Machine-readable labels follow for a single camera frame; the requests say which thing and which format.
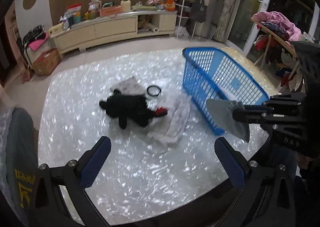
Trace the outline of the wooden clothes rack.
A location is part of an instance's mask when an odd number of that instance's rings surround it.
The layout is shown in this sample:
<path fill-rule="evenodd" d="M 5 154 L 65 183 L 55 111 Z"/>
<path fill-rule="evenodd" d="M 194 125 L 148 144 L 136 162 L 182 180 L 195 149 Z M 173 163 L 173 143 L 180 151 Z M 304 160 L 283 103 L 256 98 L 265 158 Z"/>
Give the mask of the wooden clothes rack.
<path fill-rule="evenodd" d="M 276 65 L 275 75 L 280 78 L 279 87 L 287 86 L 290 91 L 300 91 L 303 82 L 300 63 L 292 43 L 287 41 L 285 31 L 273 23 L 259 23 L 252 18 L 251 21 L 259 30 L 253 46 L 260 57 L 254 65 L 259 64 L 260 68 L 267 64 Z"/>

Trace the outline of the pink box on cabinet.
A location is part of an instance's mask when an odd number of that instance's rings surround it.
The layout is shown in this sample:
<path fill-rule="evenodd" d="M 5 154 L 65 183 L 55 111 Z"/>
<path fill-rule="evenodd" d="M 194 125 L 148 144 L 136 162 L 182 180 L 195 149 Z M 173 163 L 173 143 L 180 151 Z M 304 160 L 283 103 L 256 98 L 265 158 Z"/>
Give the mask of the pink box on cabinet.
<path fill-rule="evenodd" d="M 109 7 L 102 7 L 99 10 L 100 17 L 112 16 L 122 13 L 122 6 L 109 6 Z"/>

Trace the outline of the grey speckled felt square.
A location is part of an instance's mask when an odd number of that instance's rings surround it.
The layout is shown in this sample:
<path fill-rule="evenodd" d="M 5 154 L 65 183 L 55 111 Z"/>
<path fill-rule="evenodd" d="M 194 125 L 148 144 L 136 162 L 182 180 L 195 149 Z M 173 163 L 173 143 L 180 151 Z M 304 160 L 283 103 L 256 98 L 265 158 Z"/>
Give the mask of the grey speckled felt square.
<path fill-rule="evenodd" d="M 111 92 L 118 91 L 124 95 L 143 95 L 145 88 L 138 83 L 135 77 L 122 80 L 110 87 Z"/>

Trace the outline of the white fluffy towel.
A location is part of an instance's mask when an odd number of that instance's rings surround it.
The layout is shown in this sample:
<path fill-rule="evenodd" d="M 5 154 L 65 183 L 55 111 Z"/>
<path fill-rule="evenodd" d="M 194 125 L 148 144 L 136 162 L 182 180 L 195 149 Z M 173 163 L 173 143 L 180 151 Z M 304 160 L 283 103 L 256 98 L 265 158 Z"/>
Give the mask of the white fluffy towel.
<path fill-rule="evenodd" d="M 191 98 L 183 93 L 168 94 L 160 99 L 157 108 L 167 109 L 167 115 L 154 118 L 148 126 L 147 139 L 164 147 L 175 145 L 182 137 L 190 113 Z"/>

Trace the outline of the cream TV cabinet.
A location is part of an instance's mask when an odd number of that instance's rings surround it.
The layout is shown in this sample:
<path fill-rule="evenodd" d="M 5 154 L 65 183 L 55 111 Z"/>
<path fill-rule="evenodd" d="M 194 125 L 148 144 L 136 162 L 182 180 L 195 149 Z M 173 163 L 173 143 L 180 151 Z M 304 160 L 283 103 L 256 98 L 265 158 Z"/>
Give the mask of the cream TV cabinet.
<path fill-rule="evenodd" d="M 173 11 L 133 11 L 100 17 L 74 25 L 50 38 L 61 54 L 143 37 L 173 35 L 177 14 Z M 151 23 L 158 33 L 149 30 Z"/>

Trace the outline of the black plush dragon toy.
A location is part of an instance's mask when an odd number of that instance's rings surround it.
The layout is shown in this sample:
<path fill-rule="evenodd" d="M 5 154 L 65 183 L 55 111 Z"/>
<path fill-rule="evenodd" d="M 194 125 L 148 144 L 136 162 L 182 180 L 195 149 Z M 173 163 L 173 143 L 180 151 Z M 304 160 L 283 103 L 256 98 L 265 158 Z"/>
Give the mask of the black plush dragon toy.
<path fill-rule="evenodd" d="M 143 94 L 127 95 L 122 94 L 119 90 L 114 90 L 107 100 L 101 100 L 99 106 L 109 117 L 118 119 L 121 129 L 126 129 L 128 119 L 146 128 L 152 119 L 168 114 L 168 110 L 163 107 L 156 110 L 149 109 Z"/>

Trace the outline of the orange bag on cabinet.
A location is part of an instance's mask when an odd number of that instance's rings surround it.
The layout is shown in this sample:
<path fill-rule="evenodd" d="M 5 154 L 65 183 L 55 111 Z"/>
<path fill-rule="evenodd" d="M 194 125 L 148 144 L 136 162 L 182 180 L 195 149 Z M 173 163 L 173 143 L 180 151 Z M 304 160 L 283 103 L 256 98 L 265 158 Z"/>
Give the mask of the orange bag on cabinet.
<path fill-rule="evenodd" d="M 175 1 L 174 0 L 167 0 L 164 8 L 166 11 L 175 11 L 176 10 Z"/>

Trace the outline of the blue plastic basket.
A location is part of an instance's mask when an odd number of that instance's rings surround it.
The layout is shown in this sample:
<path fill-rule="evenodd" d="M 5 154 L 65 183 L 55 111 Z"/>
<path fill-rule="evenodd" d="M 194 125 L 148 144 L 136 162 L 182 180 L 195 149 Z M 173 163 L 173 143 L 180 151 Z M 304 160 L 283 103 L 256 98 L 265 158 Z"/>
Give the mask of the blue plastic basket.
<path fill-rule="evenodd" d="M 217 48 L 192 47 L 182 50 L 185 68 L 182 86 L 217 136 L 225 133 L 206 108 L 207 99 L 227 99 L 232 94 L 245 105 L 260 105 L 267 93 L 233 58 Z"/>

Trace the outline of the white paper roll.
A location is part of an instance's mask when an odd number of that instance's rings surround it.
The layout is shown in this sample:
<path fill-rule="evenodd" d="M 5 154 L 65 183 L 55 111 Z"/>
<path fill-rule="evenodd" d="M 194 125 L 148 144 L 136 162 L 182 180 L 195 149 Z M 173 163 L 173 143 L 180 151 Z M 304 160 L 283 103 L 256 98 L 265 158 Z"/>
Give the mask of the white paper roll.
<path fill-rule="evenodd" d="M 159 32 L 159 28 L 151 23 L 148 24 L 148 28 L 151 32 L 153 33 L 158 33 Z"/>

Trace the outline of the person in grey shirt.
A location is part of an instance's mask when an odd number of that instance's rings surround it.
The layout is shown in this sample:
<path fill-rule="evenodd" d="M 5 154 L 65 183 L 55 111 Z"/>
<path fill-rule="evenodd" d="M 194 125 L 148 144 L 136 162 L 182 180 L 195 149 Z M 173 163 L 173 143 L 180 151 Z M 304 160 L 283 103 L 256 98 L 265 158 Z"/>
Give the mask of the person in grey shirt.
<path fill-rule="evenodd" d="M 9 108 L 1 113 L 1 193 L 24 226 L 29 225 L 36 170 L 33 120 L 25 109 Z"/>

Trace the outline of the pink clothes pile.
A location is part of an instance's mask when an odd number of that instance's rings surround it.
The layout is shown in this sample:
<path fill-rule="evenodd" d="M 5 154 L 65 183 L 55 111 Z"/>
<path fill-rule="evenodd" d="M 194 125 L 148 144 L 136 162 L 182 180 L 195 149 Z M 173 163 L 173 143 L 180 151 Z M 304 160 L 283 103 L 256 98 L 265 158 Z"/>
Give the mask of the pink clothes pile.
<path fill-rule="evenodd" d="M 299 41 L 300 37 L 302 35 L 301 30 L 295 26 L 294 23 L 289 21 L 282 13 L 271 11 L 271 12 L 265 12 L 261 11 L 258 13 L 255 13 L 252 16 L 252 19 L 256 20 L 259 23 L 266 22 L 266 23 L 273 23 L 278 25 L 280 28 L 282 28 L 287 37 L 287 41 Z"/>

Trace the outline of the pink and black bags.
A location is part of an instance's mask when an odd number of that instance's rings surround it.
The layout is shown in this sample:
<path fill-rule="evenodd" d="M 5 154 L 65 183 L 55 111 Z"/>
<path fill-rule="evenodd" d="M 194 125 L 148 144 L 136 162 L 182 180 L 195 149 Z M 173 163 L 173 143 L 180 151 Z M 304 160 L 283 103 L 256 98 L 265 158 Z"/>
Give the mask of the pink and black bags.
<path fill-rule="evenodd" d="M 30 30 L 23 38 L 23 46 L 25 49 L 31 48 L 36 51 L 49 38 L 44 30 L 44 25 L 38 25 Z"/>

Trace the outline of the white metal shelf rack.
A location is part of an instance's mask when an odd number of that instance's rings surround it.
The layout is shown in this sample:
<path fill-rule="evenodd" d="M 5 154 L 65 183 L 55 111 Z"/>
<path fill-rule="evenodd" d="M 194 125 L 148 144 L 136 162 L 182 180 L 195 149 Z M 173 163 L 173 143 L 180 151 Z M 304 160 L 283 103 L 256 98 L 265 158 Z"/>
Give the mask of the white metal shelf rack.
<path fill-rule="evenodd" d="M 191 22 L 191 11 L 193 5 L 203 3 L 203 0 L 174 0 L 177 13 L 175 36 L 183 36 L 187 32 L 187 25 Z"/>

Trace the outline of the light blue grey cloth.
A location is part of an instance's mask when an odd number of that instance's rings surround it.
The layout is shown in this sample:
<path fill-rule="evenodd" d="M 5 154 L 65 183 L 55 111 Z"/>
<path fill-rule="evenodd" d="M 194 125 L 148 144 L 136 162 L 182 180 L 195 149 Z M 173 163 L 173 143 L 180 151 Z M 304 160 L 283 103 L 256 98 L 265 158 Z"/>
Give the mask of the light blue grey cloth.
<path fill-rule="evenodd" d="M 233 118 L 233 112 L 235 110 L 245 109 L 242 102 L 237 102 L 235 100 L 207 99 L 206 108 L 217 127 L 242 139 L 244 142 L 249 142 L 249 124 L 237 122 Z"/>

